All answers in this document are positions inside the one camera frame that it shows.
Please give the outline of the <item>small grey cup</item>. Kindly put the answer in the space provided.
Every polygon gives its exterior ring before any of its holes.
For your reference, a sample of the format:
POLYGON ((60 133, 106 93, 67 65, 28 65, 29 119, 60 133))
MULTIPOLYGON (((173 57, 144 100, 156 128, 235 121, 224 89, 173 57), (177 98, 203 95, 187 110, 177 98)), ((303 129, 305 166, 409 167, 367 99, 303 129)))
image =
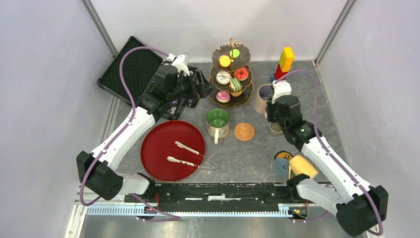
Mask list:
POLYGON ((282 132, 282 127, 277 122, 271 122, 269 124, 269 133, 272 136, 279 136, 279 135, 281 135, 283 133, 282 132))

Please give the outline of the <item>pink ceramic mug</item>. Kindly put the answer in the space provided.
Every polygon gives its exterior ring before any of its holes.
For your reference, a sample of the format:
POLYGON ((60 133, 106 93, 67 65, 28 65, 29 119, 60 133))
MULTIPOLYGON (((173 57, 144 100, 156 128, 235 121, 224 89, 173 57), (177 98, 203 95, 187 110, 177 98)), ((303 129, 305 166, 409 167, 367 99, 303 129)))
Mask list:
POLYGON ((270 84, 263 84, 257 90, 254 108, 257 113, 264 114, 267 107, 267 100, 272 95, 272 88, 270 84))

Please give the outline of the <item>green inside ceramic mug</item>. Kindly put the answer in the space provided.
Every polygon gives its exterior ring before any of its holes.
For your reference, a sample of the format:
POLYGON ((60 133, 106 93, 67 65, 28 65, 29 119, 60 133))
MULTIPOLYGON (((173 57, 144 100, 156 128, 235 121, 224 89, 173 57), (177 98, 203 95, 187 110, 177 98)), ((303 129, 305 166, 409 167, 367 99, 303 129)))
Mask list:
POLYGON ((211 109, 206 117, 209 134, 217 145, 220 139, 225 138, 230 132, 230 116, 221 108, 211 109))

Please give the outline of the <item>woven coaster front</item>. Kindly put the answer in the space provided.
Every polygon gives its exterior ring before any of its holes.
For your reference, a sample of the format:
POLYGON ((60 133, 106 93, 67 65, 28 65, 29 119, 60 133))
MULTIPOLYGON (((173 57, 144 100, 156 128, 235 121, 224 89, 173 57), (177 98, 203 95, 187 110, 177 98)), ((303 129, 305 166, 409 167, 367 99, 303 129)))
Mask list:
POLYGON ((241 122, 235 126, 234 135, 238 140, 249 141, 255 136, 255 129, 251 124, 241 122))

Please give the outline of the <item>pink frosted donut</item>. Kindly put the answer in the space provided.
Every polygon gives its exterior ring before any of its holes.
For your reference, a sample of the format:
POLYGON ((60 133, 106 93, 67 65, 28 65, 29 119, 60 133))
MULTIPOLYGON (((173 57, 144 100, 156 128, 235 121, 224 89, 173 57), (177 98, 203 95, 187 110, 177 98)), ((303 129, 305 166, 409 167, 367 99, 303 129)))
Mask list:
POLYGON ((226 91, 219 91, 216 95, 216 99, 221 103, 227 103, 230 101, 231 94, 226 91))

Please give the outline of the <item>white chocolate striped donut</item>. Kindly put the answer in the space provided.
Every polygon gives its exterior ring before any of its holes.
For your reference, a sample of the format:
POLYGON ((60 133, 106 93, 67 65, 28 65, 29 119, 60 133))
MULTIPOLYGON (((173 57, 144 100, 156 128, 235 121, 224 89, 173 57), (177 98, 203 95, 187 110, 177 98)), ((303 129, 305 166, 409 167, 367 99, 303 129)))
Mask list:
POLYGON ((231 75, 227 71, 221 70, 220 72, 216 74, 216 81, 219 84, 227 85, 229 84, 230 80, 231 80, 231 75))

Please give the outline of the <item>yellow ceramic mug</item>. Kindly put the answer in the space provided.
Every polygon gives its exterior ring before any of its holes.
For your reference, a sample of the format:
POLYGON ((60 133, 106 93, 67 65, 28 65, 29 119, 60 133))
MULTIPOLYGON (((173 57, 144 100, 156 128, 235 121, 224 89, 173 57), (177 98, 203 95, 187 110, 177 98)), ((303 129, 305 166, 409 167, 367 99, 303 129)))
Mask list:
POLYGON ((311 179, 318 175, 314 166, 301 155, 294 156, 289 160, 289 168, 294 175, 305 174, 311 179))

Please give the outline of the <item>red frosted donut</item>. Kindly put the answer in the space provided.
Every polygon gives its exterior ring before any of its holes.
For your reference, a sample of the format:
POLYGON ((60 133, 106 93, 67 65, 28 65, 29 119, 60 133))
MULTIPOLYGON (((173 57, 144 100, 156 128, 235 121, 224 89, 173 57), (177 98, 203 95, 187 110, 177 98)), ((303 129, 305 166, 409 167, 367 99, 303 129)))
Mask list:
POLYGON ((244 80, 246 80, 249 77, 249 71, 245 67, 242 67, 242 68, 237 69, 236 71, 234 71, 234 74, 233 75, 239 81, 244 81, 244 80))

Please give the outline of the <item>orange macaron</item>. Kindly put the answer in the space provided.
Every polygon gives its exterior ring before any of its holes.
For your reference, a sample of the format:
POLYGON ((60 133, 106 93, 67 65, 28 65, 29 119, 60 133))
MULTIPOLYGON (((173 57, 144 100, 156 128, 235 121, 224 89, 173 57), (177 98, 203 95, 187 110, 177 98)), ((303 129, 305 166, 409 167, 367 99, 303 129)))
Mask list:
POLYGON ((221 55, 218 58, 219 65, 223 68, 229 67, 232 63, 231 57, 228 55, 221 55))

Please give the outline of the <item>green matcha cake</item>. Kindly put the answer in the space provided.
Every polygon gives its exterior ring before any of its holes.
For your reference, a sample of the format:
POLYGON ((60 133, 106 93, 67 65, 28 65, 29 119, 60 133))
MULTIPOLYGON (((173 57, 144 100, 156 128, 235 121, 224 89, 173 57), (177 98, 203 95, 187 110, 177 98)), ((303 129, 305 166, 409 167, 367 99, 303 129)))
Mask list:
POLYGON ((229 81, 229 87, 230 87, 230 89, 231 89, 232 92, 242 91, 241 81, 238 78, 236 78, 236 77, 230 79, 230 81, 229 81))

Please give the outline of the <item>green macaron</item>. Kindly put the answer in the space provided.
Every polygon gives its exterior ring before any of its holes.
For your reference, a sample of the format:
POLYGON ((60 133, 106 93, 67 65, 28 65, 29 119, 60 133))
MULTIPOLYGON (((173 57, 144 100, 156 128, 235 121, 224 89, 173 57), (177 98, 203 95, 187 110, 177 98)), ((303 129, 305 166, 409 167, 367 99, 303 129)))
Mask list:
POLYGON ((239 51, 238 49, 232 49, 232 50, 230 51, 230 53, 229 53, 229 56, 230 56, 232 59, 236 59, 236 58, 238 58, 238 57, 239 57, 239 55, 240 55, 240 51, 239 51))

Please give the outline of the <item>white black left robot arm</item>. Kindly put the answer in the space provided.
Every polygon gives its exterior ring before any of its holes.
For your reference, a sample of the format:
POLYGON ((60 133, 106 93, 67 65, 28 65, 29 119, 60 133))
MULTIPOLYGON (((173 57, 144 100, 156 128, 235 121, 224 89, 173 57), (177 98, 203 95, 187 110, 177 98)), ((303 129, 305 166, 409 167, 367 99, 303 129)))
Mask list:
POLYGON ((116 172, 121 160, 140 136, 169 111, 172 102, 206 98, 214 90, 198 68, 189 69, 185 64, 160 66, 122 124, 92 152, 77 155, 81 203, 92 204, 83 198, 85 188, 104 200, 133 193, 144 202, 152 201, 156 189, 145 176, 116 172))

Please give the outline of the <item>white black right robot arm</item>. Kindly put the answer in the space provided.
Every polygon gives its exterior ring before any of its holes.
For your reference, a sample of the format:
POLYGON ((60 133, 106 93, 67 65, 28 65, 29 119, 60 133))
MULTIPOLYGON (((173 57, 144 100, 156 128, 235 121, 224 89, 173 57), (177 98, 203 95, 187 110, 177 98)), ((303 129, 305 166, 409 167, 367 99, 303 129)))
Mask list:
POLYGON ((266 119, 280 124, 286 140, 322 171, 334 186, 323 186, 309 175, 300 173, 287 181, 286 196, 292 202, 314 202, 334 215, 341 228, 356 237, 368 232, 381 236, 387 215, 388 192, 373 187, 353 171, 331 148, 314 121, 303 118, 296 96, 272 98, 267 103, 266 119))

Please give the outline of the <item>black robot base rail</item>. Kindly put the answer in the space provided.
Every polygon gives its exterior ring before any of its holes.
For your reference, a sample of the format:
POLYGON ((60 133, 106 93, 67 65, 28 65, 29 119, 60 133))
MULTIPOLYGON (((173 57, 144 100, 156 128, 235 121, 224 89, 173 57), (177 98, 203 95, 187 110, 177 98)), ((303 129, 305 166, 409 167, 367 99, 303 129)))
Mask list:
POLYGON ((140 196, 165 212, 271 212, 305 205, 285 183, 156 183, 140 196))

